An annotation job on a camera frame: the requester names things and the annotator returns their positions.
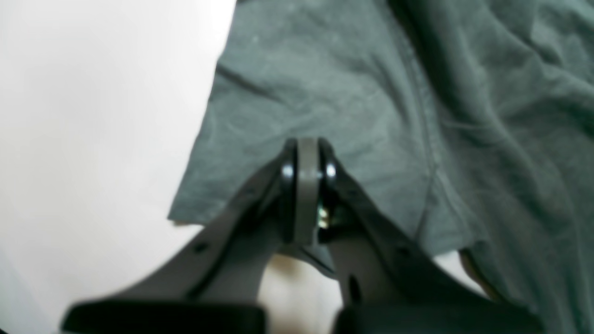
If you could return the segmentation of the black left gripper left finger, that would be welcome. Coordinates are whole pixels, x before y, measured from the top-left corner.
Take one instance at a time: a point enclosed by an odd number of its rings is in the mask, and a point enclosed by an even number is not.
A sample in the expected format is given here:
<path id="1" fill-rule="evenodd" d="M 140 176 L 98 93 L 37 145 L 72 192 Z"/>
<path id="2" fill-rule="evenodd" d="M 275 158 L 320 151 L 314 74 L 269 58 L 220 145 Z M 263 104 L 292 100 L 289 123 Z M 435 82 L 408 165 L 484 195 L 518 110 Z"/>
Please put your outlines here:
<path id="1" fill-rule="evenodd" d="M 178 254 L 114 295 L 79 302 L 63 334 L 265 334 L 265 267 L 294 238 L 297 140 L 259 169 Z"/>

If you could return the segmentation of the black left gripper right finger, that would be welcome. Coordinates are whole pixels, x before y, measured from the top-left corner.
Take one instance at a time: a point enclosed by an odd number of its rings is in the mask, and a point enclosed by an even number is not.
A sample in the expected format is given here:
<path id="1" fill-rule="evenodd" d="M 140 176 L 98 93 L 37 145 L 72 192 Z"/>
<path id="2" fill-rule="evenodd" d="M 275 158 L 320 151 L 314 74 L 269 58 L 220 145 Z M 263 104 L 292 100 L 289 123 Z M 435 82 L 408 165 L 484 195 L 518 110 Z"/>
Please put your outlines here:
<path id="1" fill-rule="evenodd" d="M 343 308 L 334 334 L 541 334 L 536 315 L 445 273 L 374 205 L 326 139 L 315 139 L 318 231 Z"/>

